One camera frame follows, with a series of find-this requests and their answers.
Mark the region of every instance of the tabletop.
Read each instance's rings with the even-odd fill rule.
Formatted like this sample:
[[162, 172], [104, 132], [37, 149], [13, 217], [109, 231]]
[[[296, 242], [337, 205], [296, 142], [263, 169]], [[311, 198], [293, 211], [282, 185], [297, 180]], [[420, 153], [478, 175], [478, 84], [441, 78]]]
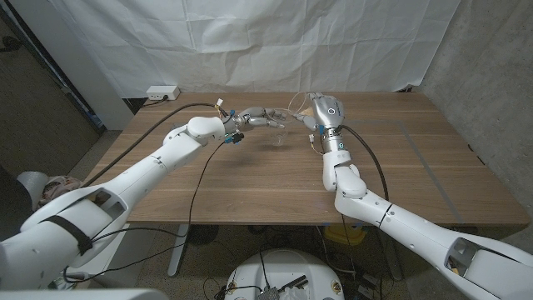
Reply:
[[[530, 219], [467, 142], [421, 93], [328, 92], [345, 107], [344, 124], [372, 148], [385, 174], [390, 201], [446, 226], [523, 226]], [[286, 108], [294, 93], [183, 93], [176, 101], [141, 109], [89, 177], [104, 168], [170, 111], [187, 103], [215, 103], [236, 112], [254, 106]], [[296, 98], [291, 109], [301, 103]], [[212, 107], [190, 107], [170, 117], [96, 183], [110, 180], [162, 145], [172, 125], [196, 116], [213, 117]], [[335, 193], [322, 185], [322, 158], [313, 151], [310, 131], [300, 122], [286, 125], [282, 146], [255, 128], [237, 145], [225, 144], [209, 162], [192, 208], [197, 224], [341, 223]], [[374, 193], [381, 180], [365, 148], [344, 135], [352, 162]], [[210, 141], [197, 159], [165, 177], [134, 208], [130, 223], [187, 223], [192, 194], [202, 169], [220, 142]]]

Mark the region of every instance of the dark door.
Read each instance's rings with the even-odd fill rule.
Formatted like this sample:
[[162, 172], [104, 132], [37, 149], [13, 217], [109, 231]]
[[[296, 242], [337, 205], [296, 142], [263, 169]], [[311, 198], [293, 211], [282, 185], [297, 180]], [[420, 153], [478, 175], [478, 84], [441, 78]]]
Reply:
[[[15, 37], [0, 21], [5, 36]], [[67, 174], [98, 137], [25, 47], [0, 52], [0, 164], [8, 172]]]

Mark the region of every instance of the transparent cup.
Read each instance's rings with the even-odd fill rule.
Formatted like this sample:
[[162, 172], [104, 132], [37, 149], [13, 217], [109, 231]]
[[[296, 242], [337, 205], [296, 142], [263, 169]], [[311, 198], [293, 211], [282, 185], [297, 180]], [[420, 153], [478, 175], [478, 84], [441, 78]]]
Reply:
[[286, 136], [288, 135], [286, 128], [271, 128], [270, 130], [270, 144], [276, 147], [283, 146]]

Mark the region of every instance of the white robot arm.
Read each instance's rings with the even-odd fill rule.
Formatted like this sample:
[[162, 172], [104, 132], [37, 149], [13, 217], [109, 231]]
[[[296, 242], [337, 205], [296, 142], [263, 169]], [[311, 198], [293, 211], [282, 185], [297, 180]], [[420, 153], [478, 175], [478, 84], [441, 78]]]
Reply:
[[81, 267], [122, 229], [133, 208], [170, 172], [191, 162], [208, 139], [237, 143], [258, 126], [283, 128], [271, 109], [248, 108], [222, 120], [194, 117], [163, 146], [109, 182], [66, 193], [36, 211], [21, 232], [0, 242], [0, 290], [45, 288], [66, 266]]
[[368, 190], [357, 167], [350, 164], [350, 153], [338, 130], [344, 119], [342, 103], [320, 93], [311, 100], [314, 117], [295, 117], [310, 129], [321, 129], [322, 179], [326, 190], [336, 191], [335, 208], [340, 213], [377, 226], [424, 258], [469, 298], [531, 299], [532, 255], [504, 242], [439, 227]]

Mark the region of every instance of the white curtain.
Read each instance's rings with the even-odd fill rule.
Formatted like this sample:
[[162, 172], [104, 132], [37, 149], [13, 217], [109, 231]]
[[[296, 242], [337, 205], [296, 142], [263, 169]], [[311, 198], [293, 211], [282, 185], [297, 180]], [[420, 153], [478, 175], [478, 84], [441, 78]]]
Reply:
[[49, 0], [123, 98], [419, 85], [459, 0]]

